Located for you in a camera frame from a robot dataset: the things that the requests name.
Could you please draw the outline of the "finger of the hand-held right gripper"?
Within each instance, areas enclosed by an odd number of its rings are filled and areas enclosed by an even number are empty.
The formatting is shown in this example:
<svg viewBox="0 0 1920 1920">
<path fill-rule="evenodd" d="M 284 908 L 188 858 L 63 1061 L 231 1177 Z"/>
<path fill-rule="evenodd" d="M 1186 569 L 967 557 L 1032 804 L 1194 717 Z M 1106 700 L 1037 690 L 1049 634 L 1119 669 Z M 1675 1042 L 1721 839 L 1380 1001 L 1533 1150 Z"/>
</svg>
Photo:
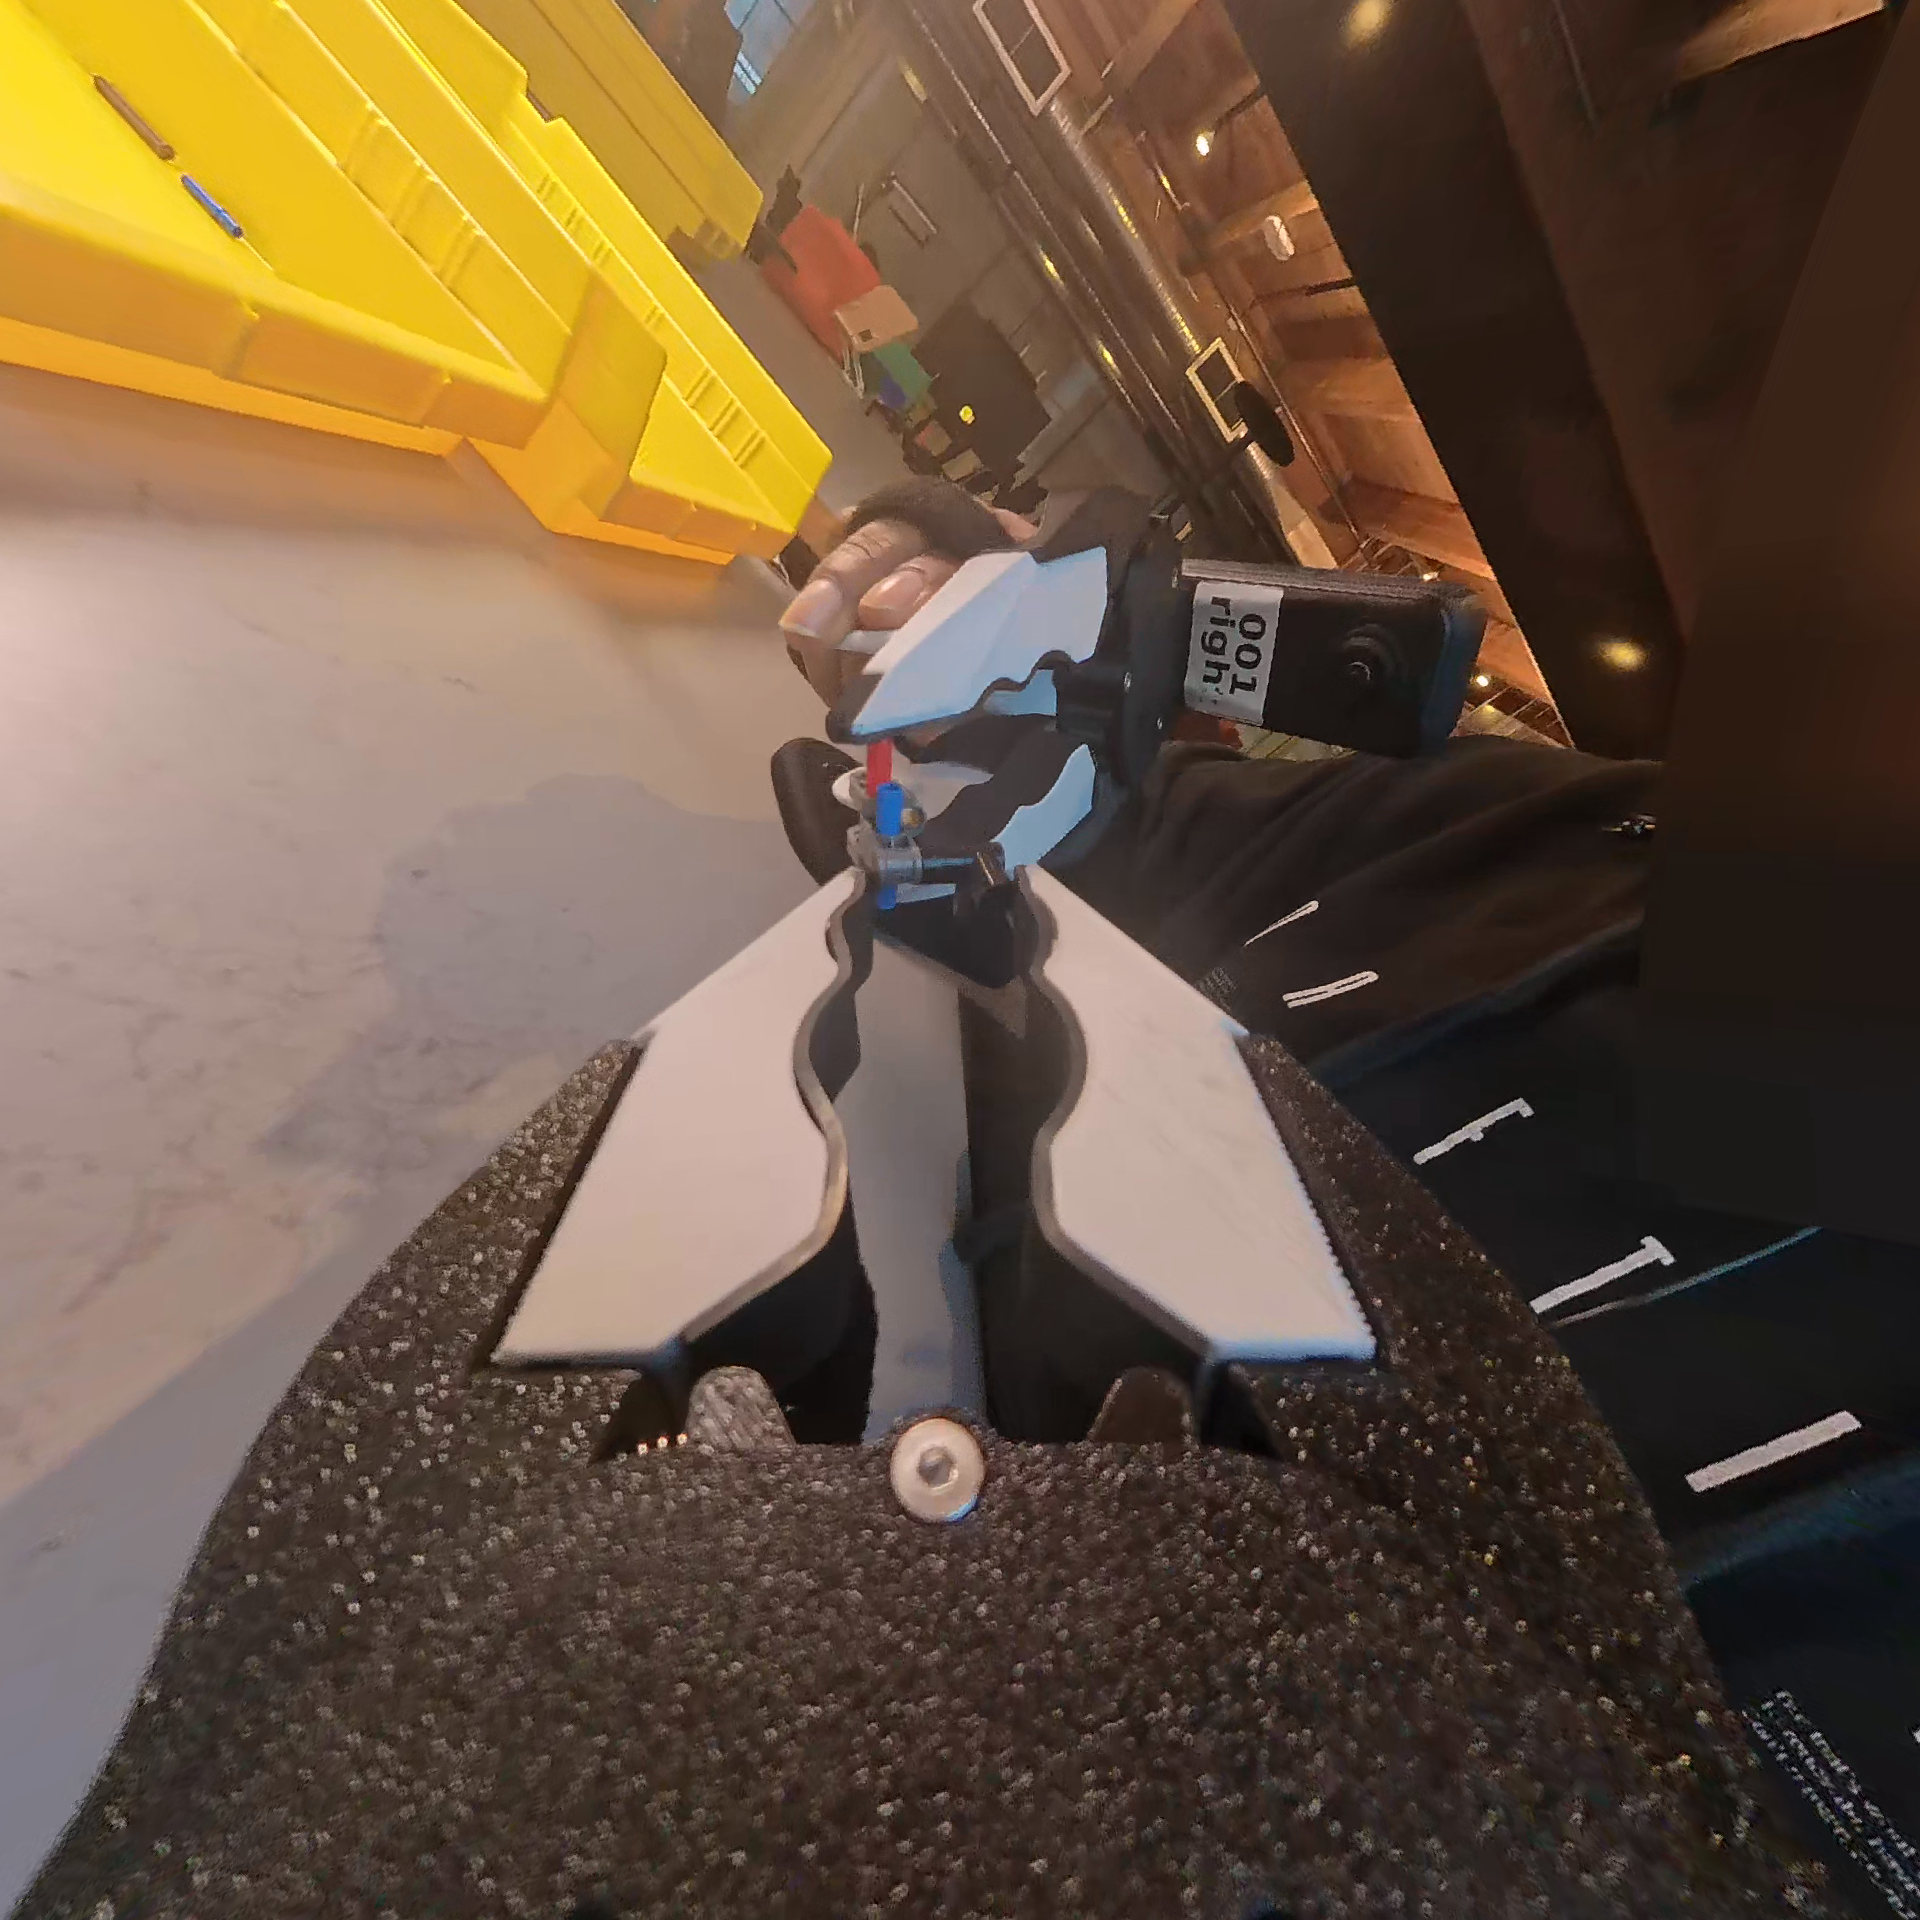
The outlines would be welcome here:
<svg viewBox="0 0 1920 1920">
<path fill-rule="evenodd" d="M 920 759 L 916 789 L 983 783 L 981 825 L 999 840 L 1005 877 L 1040 864 L 1092 810 L 1098 765 L 1090 745 L 1017 741 L 994 765 L 961 759 Z"/>
<path fill-rule="evenodd" d="M 943 728 L 1037 674 L 1085 664 L 1109 610 L 1101 546 L 1057 560 L 1029 551 L 967 560 L 903 625 L 850 633 L 863 669 L 848 686 L 848 741 Z"/>
</svg>

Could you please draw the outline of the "person's right hand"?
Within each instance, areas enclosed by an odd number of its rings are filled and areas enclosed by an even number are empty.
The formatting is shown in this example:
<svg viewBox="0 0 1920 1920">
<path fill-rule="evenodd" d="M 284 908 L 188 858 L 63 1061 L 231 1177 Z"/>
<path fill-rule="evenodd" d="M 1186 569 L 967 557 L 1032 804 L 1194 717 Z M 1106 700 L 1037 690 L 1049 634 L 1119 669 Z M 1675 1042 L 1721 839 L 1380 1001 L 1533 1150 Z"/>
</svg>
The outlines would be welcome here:
<svg viewBox="0 0 1920 1920">
<path fill-rule="evenodd" d="M 859 674 L 850 633 L 900 628 L 972 557 L 1026 546 L 1037 522 L 955 481 L 911 476 L 867 496 L 779 614 L 783 644 L 826 706 Z"/>
</svg>

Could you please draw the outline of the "grey desk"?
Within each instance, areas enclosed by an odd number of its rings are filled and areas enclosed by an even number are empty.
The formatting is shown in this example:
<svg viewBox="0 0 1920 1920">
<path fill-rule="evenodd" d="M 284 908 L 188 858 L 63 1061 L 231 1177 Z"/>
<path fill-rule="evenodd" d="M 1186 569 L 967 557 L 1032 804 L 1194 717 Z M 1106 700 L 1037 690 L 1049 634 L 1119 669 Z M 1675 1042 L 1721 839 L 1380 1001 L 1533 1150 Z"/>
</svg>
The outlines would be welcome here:
<svg viewBox="0 0 1920 1920">
<path fill-rule="evenodd" d="M 4 1906 L 300 1361 L 803 893 L 779 576 L 4 368 Z"/>
</svg>

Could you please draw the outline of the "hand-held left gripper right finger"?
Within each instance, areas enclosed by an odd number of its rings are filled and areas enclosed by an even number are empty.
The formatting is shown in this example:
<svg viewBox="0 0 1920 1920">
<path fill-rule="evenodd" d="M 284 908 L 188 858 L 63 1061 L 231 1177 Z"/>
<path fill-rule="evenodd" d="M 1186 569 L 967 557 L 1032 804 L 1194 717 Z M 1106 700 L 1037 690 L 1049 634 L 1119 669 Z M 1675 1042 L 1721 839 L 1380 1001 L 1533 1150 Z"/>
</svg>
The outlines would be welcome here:
<svg viewBox="0 0 1920 1920">
<path fill-rule="evenodd" d="M 1047 1242 L 1201 1365 L 1372 1361 L 1243 1028 L 1042 869 L 1019 892 L 1068 1042 L 1032 1177 Z"/>
</svg>

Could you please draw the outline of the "person's right forearm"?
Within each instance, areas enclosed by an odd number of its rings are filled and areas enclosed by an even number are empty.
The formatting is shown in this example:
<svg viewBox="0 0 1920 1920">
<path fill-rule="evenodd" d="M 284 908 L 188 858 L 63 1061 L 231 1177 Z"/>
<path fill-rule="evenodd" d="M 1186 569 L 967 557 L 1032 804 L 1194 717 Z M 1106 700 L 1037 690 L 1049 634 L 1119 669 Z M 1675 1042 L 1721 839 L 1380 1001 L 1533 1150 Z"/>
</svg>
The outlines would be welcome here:
<svg viewBox="0 0 1920 1920">
<path fill-rule="evenodd" d="M 1065 881 L 1251 1034 L 1343 1084 L 1640 950 L 1655 759 L 1168 748 Z"/>
</svg>

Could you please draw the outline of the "large yellow storage bin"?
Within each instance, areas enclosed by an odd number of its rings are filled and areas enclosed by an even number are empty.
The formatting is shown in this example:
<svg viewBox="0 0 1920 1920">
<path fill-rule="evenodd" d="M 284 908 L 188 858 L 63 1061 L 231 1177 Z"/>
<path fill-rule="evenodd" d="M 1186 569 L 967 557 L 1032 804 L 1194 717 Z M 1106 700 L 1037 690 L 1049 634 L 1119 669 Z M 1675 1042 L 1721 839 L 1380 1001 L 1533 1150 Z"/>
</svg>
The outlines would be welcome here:
<svg viewBox="0 0 1920 1920">
<path fill-rule="evenodd" d="M 400 446 L 520 446 L 541 414 L 204 4 L 4 4 L 4 327 L 24 365 Z"/>
</svg>

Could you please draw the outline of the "black connector with blue pins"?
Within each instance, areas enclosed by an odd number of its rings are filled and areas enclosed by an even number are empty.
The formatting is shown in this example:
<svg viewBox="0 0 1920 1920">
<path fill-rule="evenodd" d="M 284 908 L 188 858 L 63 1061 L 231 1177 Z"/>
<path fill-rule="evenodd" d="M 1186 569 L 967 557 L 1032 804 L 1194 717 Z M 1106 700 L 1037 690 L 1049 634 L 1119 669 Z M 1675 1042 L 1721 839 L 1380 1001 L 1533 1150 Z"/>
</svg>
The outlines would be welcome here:
<svg viewBox="0 0 1920 1920">
<path fill-rule="evenodd" d="M 868 884 L 871 903 L 888 914 L 900 904 L 920 904 L 948 895 L 977 898 L 1005 881 L 1004 849 L 988 826 L 977 799 L 985 783 L 952 783 L 948 789 L 915 789 L 888 783 L 877 804 L 865 804 L 863 818 L 873 818 L 880 831 L 915 831 L 923 853 L 923 881 L 896 892 Z"/>
</svg>

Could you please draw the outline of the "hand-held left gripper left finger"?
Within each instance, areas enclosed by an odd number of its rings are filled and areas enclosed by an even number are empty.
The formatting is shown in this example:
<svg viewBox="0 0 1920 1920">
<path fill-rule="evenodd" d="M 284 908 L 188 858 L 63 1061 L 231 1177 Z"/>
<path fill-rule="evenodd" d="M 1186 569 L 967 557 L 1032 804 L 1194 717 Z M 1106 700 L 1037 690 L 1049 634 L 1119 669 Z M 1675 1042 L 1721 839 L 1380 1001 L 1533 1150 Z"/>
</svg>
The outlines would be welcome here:
<svg viewBox="0 0 1920 1920">
<path fill-rule="evenodd" d="M 495 1365 L 676 1359 L 828 1246 L 848 1205 L 833 1092 L 858 1062 L 863 895 L 842 871 L 639 1033 Z"/>
</svg>

